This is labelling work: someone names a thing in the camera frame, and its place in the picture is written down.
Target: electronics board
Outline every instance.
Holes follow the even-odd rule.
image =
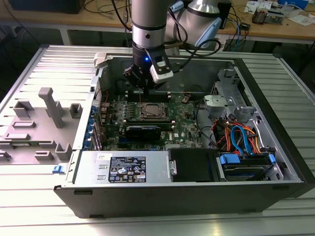
[[[194,121],[194,101],[186,100],[184,94],[158,96],[154,102],[142,100],[139,95],[118,95],[103,103],[103,150],[202,147]]]

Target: blue latch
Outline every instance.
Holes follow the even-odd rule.
[[[238,155],[236,154],[232,154],[232,153],[226,153],[226,154],[222,154],[220,156],[220,162],[221,164],[231,164],[231,163],[241,163],[240,158],[238,157]]]
[[[89,145],[90,145],[90,141],[84,140],[84,141],[83,141],[83,145],[84,145],[84,146],[89,146]]]
[[[92,118],[89,118],[88,124],[94,124],[94,120]]]
[[[91,114],[97,112],[96,106],[91,106]]]
[[[273,154],[269,154],[269,159],[270,159],[272,164],[275,164],[276,159],[275,159],[275,156]]]
[[[87,130],[88,130],[88,131],[92,131],[92,130],[93,130],[93,127],[90,126],[90,125],[88,125],[88,126],[87,126]]]
[[[64,174],[63,166],[55,166],[53,169],[53,174]]]
[[[91,136],[92,136],[91,133],[86,133],[86,134],[84,135],[84,138],[89,139]]]

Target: power supply label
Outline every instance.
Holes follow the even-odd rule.
[[[109,168],[110,183],[146,182],[146,157],[112,157]]]

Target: power cable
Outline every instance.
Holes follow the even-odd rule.
[[[216,43],[218,44],[218,48],[217,48],[215,51],[211,52],[211,53],[198,54],[198,55],[197,55],[196,52],[202,47],[202,45],[204,45],[204,44],[206,44],[206,43],[208,43],[208,42],[216,42]],[[215,38],[207,39],[207,40],[203,41],[203,42],[191,53],[190,57],[181,65],[181,69],[184,68],[184,67],[191,61],[191,59],[192,59],[194,56],[198,56],[198,57],[208,57],[208,56],[211,56],[211,55],[217,53],[217,52],[220,50],[221,46],[222,46],[222,45],[221,45],[220,41],[218,41],[218,40],[215,39]]]
[[[117,7],[116,7],[115,0],[112,0],[112,4],[113,4],[113,7],[114,7],[114,9],[115,9],[116,15],[117,15],[118,19],[120,20],[120,22],[122,23],[122,25],[123,25],[127,30],[132,31],[132,28],[128,27],[127,24],[125,24],[124,21],[122,20],[120,14],[119,14],[119,12],[118,12],[118,9],[117,9]]]

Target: black connector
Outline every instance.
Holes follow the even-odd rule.
[[[258,137],[258,134],[248,134],[247,137],[248,137],[248,138]]]
[[[241,24],[240,24],[240,30],[249,31],[249,30],[250,30],[250,27],[251,27],[250,24],[246,24],[246,23],[241,23]]]

